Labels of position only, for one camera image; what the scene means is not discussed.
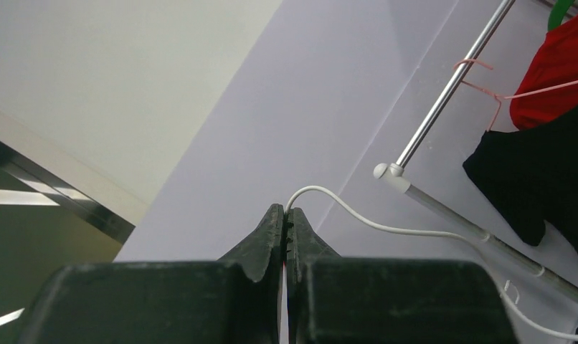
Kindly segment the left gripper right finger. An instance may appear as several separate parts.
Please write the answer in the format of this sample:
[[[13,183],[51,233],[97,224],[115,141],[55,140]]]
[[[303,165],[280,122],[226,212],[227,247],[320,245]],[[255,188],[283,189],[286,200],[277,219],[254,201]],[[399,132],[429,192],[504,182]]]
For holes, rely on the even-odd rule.
[[[285,216],[291,343],[516,343],[489,274],[446,259],[342,257]]]

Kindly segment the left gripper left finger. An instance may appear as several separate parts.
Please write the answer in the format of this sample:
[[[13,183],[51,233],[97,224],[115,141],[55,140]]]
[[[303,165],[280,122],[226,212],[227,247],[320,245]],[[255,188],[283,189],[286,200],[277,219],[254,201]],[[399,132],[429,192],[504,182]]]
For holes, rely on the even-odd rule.
[[[216,260],[75,264],[20,317],[20,343],[278,343],[284,212]]]

